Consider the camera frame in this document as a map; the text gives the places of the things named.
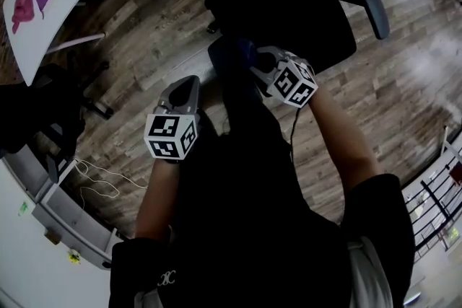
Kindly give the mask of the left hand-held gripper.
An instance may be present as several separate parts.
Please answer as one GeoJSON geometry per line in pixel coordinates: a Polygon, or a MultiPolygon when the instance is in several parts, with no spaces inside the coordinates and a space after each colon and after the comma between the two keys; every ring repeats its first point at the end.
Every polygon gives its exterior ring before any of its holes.
{"type": "Polygon", "coordinates": [[[144,129],[144,141],[155,159],[181,161],[193,147],[199,136],[200,88],[200,79],[191,75],[173,82],[161,93],[144,129]]]}

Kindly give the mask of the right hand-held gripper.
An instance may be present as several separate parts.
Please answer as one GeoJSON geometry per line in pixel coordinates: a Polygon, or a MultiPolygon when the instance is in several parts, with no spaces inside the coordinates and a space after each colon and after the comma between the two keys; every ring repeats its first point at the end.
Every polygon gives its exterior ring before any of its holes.
{"type": "Polygon", "coordinates": [[[260,91],[268,92],[269,89],[269,94],[281,102],[304,107],[318,89],[308,66],[294,58],[293,53],[274,45],[260,47],[256,51],[258,54],[271,54],[278,61],[277,67],[270,71],[250,67],[260,91]]]}

